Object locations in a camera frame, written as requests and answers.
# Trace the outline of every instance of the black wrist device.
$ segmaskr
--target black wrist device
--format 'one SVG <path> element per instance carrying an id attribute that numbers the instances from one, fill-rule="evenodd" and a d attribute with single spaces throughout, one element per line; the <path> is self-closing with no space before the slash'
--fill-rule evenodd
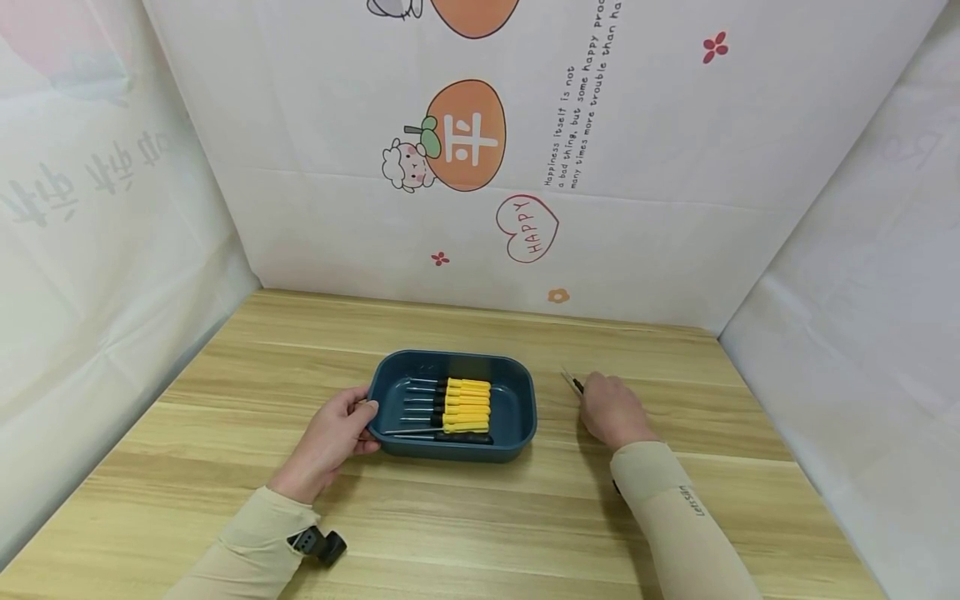
<path id="1" fill-rule="evenodd" d="M 290 547 L 304 556 L 317 557 L 325 566 L 333 566 L 347 550 L 347 543 L 335 531 L 326 537 L 316 525 L 287 538 Z"/>

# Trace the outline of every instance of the orange fruit illustration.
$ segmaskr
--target orange fruit illustration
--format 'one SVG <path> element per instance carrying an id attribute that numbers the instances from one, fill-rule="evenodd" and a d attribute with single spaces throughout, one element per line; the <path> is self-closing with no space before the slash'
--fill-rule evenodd
<path id="1" fill-rule="evenodd" d="M 507 118 L 496 91 L 479 80 L 463 80 L 440 91 L 426 110 L 436 119 L 439 156 L 427 162 L 437 179 L 470 192 L 496 175 L 507 147 Z"/>
<path id="2" fill-rule="evenodd" d="M 447 27 L 463 37 L 495 34 L 510 20 L 520 0 L 433 0 Z"/>

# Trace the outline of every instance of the left hand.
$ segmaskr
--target left hand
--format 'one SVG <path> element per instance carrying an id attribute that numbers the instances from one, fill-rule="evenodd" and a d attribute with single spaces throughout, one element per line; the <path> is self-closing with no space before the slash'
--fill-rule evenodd
<path id="1" fill-rule="evenodd" d="M 367 431 L 379 408 L 376 400 L 364 401 L 369 389 L 350 388 L 328 400 L 267 487 L 292 500 L 313 504 L 333 483 L 347 458 L 379 450 L 380 442 Z"/>

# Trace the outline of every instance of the heart drawing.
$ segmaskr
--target heart drawing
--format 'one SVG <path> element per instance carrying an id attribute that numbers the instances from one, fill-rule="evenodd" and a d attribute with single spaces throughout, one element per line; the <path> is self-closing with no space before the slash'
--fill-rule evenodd
<path id="1" fill-rule="evenodd" d="M 560 221 L 539 198 L 516 194 L 496 210 L 496 224 L 510 236 L 507 255 L 529 264 L 543 258 L 553 246 Z"/>

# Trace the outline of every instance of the cartoon sheep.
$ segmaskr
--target cartoon sheep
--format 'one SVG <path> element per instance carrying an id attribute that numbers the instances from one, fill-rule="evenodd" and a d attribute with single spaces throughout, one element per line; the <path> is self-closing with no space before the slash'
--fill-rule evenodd
<path id="1" fill-rule="evenodd" d="M 426 162 L 423 144 L 400 143 L 395 137 L 390 148 L 383 151 L 383 176 L 396 189 L 413 194 L 414 188 L 430 187 L 437 178 Z"/>
<path id="2" fill-rule="evenodd" d="M 367 10 L 377 16 L 406 19 L 423 14 L 423 0 L 367 0 Z"/>

